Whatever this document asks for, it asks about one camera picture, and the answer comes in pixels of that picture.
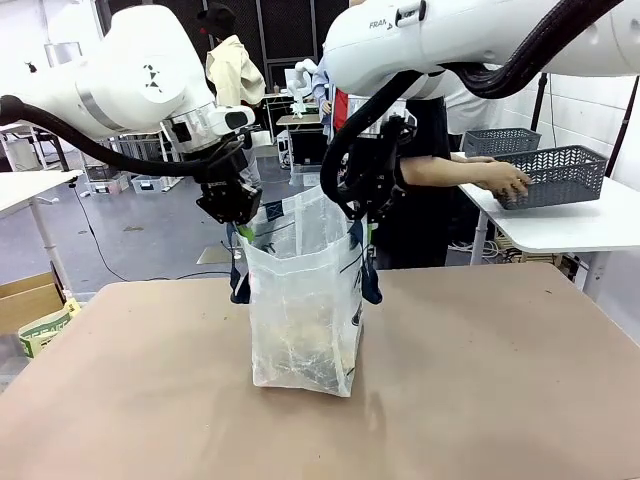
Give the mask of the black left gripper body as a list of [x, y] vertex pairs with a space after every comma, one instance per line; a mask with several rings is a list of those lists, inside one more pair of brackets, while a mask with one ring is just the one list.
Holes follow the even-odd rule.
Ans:
[[212, 152], [196, 168], [195, 182], [204, 199], [250, 199], [251, 183], [241, 172], [248, 166], [242, 151], [243, 143], [233, 141]]

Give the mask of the person's right hand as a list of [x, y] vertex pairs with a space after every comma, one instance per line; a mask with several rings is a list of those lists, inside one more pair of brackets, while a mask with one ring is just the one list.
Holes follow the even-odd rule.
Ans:
[[516, 200], [528, 195], [530, 177], [520, 169], [505, 162], [491, 162], [483, 165], [483, 173], [478, 186], [493, 193], [507, 195]]

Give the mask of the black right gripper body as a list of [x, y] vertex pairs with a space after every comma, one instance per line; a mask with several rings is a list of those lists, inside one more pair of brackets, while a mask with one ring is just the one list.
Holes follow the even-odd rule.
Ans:
[[416, 132], [417, 125], [413, 120], [405, 120], [398, 115], [392, 115], [382, 123], [373, 160], [376, 179], [394, 175], [398, 149], [411, 143]]

